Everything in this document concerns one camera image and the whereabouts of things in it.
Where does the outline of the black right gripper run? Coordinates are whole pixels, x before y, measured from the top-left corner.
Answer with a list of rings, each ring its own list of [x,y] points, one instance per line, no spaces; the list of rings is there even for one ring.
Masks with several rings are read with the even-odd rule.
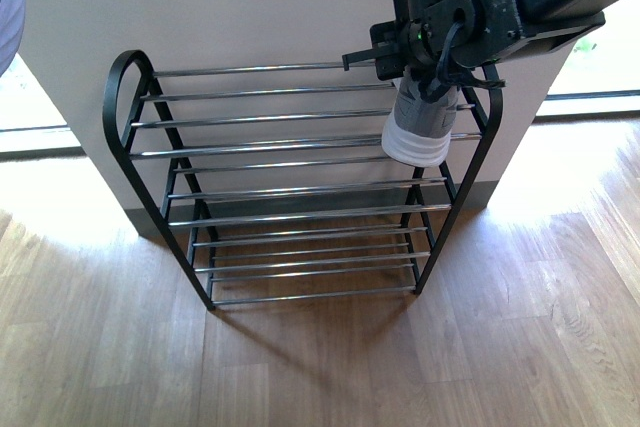
[[[449,59],[445,53],[445,30],[449,26],[450,21],[445,17],[433,16],[425,21],[374,24],[369,29],[371,48],[344,54],[343,68],[349,71],[353,64],[372,60],[381,81],[400,78],[409,67],[417,70],[418,76],[433,74],[439,82],[449,82]]]

